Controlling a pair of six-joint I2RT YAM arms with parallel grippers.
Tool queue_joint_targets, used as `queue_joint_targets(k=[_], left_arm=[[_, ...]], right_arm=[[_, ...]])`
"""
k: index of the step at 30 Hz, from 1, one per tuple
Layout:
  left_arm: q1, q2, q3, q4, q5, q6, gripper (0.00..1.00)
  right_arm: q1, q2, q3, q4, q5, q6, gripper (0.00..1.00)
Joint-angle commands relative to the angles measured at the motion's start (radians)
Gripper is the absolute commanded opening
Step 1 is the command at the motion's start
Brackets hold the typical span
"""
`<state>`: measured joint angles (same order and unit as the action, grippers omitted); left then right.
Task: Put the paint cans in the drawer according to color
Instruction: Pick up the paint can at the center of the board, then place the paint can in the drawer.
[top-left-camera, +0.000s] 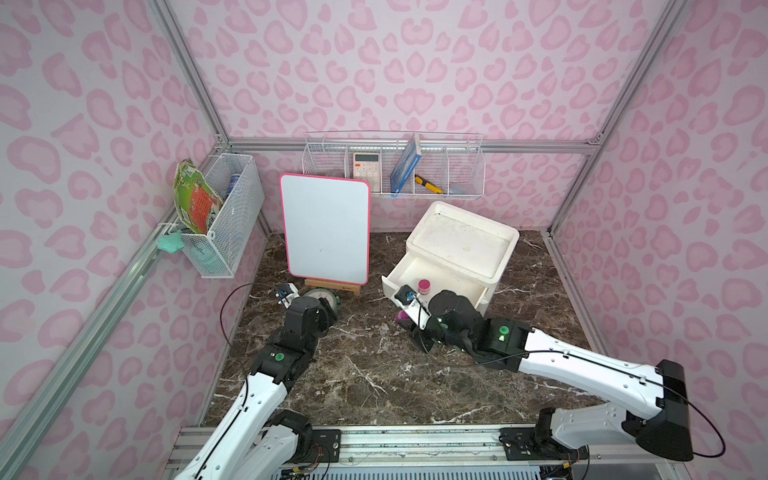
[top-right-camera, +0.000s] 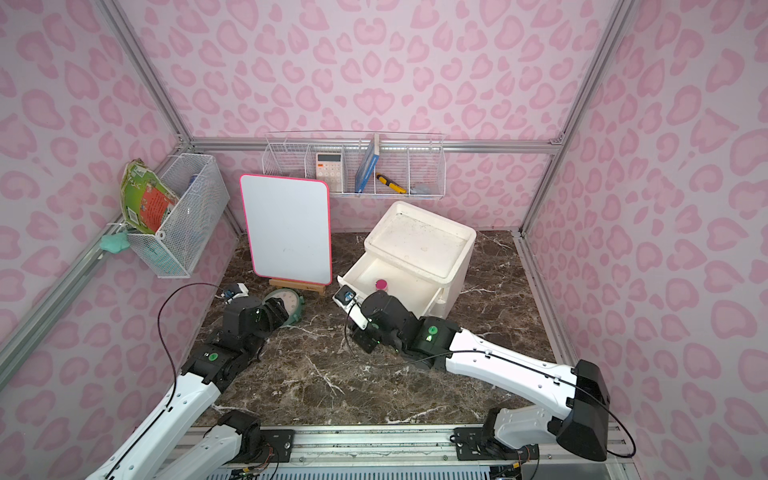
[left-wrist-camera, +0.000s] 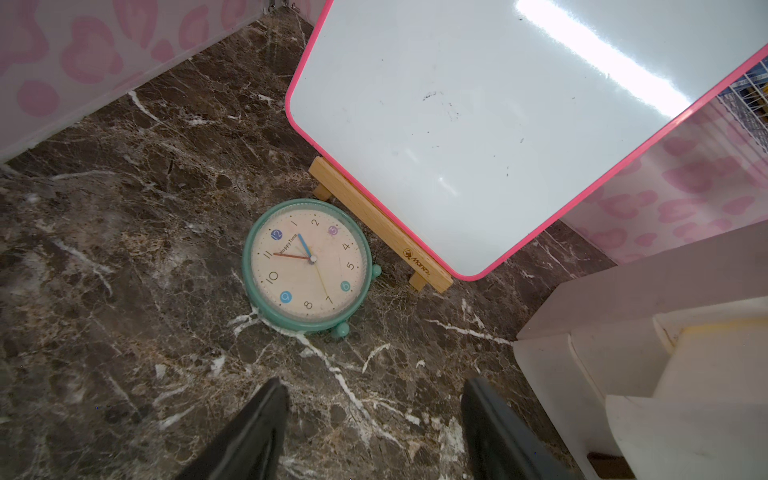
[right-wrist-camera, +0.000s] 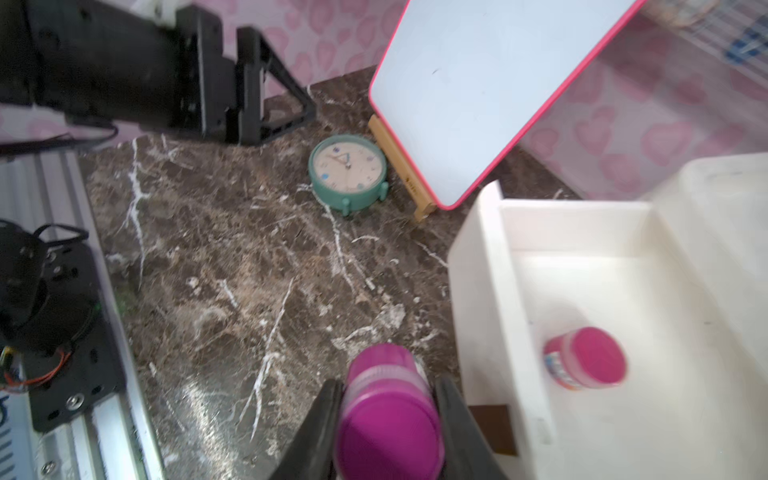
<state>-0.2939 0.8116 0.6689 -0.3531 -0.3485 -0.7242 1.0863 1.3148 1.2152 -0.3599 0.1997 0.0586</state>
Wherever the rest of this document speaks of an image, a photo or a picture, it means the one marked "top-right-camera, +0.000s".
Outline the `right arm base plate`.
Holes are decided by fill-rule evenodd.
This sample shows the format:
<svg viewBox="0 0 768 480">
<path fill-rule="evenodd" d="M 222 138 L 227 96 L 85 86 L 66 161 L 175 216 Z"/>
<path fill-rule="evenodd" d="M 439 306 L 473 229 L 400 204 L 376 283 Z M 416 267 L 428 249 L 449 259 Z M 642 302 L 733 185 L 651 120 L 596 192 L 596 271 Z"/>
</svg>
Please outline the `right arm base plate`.
<svg viewBox="0 0 768 480">
<path fill-rule="evenodd" d="M 510 460 L 523 463 L 539 459 L 537 445 L 509 447 L 480 427 L 458 427 L 449 437 L 460 461 Z"/>
</svg>

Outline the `white drawer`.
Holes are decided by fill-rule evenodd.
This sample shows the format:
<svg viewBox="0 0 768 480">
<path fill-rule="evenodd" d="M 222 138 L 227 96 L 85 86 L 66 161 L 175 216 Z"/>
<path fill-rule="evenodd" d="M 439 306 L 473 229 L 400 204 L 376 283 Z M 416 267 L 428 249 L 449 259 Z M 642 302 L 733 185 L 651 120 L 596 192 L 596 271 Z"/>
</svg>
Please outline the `white drawer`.
<svg viewBox="0 0 768 480">
<path fill-rule="evenodd" d="M 443 287 L 393 266 L 370 253 L 364 254 L 343 276 L 338 276 L 337 280 L 340 286 L 351 287 L 359 302 L 379 291 L 377 283 L 384 281 L 386 287 L 383 291 L 397 298 L 417 317 L 446 318 L 450 311 Z"/>
</svg>

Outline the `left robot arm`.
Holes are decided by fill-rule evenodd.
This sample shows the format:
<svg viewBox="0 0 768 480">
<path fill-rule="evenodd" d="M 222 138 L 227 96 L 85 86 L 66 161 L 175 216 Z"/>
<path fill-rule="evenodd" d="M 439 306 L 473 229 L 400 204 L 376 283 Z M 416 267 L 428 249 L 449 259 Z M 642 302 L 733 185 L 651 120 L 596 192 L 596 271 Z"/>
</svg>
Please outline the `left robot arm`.
<svg viewBox="0 0 768 480">
<path fill-rule="evenodd" d="M 260 300 L 240 293 L 230 298 L 221 327 L 190 355 L 159 404 L 89 477 L 203 479 L 238 457 L 255 459 L 264 454 L 272 459 L 274 451 L 261 434 L 258 420 L 233 411 L 190 452 L 163 466 L 188 429 L 259 359 L 268 338 L 290 322 L 291 314 L 278 297 Z"/>
</svg>

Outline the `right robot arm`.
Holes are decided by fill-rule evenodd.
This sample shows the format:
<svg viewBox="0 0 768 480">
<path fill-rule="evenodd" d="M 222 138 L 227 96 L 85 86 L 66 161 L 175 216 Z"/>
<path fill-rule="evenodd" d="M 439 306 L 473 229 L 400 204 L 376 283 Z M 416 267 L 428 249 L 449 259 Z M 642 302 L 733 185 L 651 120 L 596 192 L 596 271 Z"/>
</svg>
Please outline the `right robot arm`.
<svg viewBox="0 0 768 480">
<path fill-rule="evenodd" d="M 351 288 L 343 287 L 334 301 L 347 317 L 352 341 L 363 351 L 390 347 L 420 368 L 480 380 L 542 408 L 544 418 L 530 423 L 501 409 L 491 411 L 483 446 L 499 451 L 553 438 L 580 458 L 607 459 L 610 397 L 596 364 L 580 360 L 570 366 L 528 357 L 452 321 L 418 317 L 384 291 L 359 301 Z"/>
</svg>

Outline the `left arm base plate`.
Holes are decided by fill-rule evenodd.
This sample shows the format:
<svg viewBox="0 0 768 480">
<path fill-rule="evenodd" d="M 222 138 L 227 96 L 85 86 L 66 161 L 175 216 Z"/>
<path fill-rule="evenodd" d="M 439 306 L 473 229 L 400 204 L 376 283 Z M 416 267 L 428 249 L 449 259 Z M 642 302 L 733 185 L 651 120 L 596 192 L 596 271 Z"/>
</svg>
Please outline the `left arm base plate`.
<svg viewBox="0 0 768 480">
<path fill-rule="evenodd" d="M 233 463 L 261 465 L 290 461 L 296 431 L 256 428 L 242 436 L 239 454 Z"/>
</svg>

